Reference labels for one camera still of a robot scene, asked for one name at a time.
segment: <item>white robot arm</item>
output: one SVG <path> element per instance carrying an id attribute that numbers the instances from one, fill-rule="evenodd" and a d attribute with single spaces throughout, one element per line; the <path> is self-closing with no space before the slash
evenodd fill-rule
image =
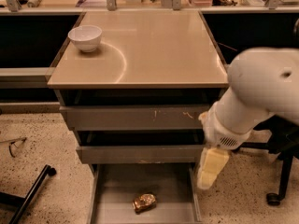
<path id="1" fill-rule="evenodd" d="M 248 49 L 228 69 L 230 88 L 200 116 L 205 133 L 197 187 L 209 189 L 252 129 L 274 115 L 299 125 L 299 50 Z"/>

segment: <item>tabletop surface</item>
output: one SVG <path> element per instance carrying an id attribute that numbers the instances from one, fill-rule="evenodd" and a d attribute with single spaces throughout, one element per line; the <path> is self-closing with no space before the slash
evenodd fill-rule
<path id="1" fill-rule="evenodd" d="M 48 85 L 54 89 L 226 87 L 227 77 L 197 11 L 87 12 L 103 30 L 99 49 L 69 43 Z"/>

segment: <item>black chair leg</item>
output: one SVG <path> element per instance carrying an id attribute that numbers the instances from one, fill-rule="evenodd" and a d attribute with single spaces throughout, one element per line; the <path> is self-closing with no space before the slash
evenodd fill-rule
<path id="1" fill-rule="evenodd" d="M 239 148 L 254 148 L 254 149 L 262 149 L 262 150 L 267 150 L 269 149 L 269 146 L 267 143 L 251 143 L 251 142 L 246 142 L 243 145 L 241 145 Z"/>
<path id="2" fill-rule="evenodd" d="M 42 185 L 45 177 L 53 176 L 56 175 L 56 170 L 48 165 L 45 165 L 43 171 L 40 173 L 38 176 L 36 182 L 34 185 L 30 188 L 29 192 L 27 193 L 25 198 L 14 196 L 14 195 L 9 195 L 5 193 L 0 193 L 0 197 L 3 199 L 1 200 L 1 203 L 9 204 L 9 205 L 14 205 L 14 206 L 19 206 L 18 210 L 15 212 L 14 216 L 12 219 L 9 221 L 9 224 L 17 224 L 21 218 L 21 215 L 29 205 L 29 203 L 32 201 L 34 196 L 36 195 L 38 189 Z"/>
<path id="3" fill-rule="evenodd" d="M 279 193 L 267 194 L 266 198 L 269 205 L 280 205 L 280 201 L 286 197 L 291 168 L 292 168 L 292 159 L 293 159 L 293 155 L 285 157 L 283 159 Z"/>

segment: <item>white bowl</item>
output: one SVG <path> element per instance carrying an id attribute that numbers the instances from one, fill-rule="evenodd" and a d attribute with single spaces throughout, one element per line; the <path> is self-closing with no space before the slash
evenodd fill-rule
<path id="1" fill-rule="evenodd" d="M 101 42 L 102 29 L 97 26 L 83 25 L 72 29 L 68 37 L 76 48 L 83 52 L 92 52 Z"/>

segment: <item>terrazzo floor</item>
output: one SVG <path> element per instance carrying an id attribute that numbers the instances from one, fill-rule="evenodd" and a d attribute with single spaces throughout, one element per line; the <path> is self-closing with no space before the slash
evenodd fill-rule
<path id="1" fill-rule="evenodd" d="M 21 224 L 86 223 L 93 175 L 75 152 L 76 140 L 58 113 L 2 114 L 0 141 L 27 136 L 15 150 L 0 145 L 0 191 L 24 196 L 45 164 L 57 175 L 47 177 L 31 202 Z M 255 133 L 251 140 L 266 140 L 268 133 Z M 267 205 L 267 192 L 277 192 L 281 161 L 266 151 L 241 149 L 233 154 L 210 190 L 198 190 L 203 223 L 299 223 L 299 169 L 294 160 L 287 197 L 278 207 Z M 11 211 L 1 206 L 0 223 Z"/>

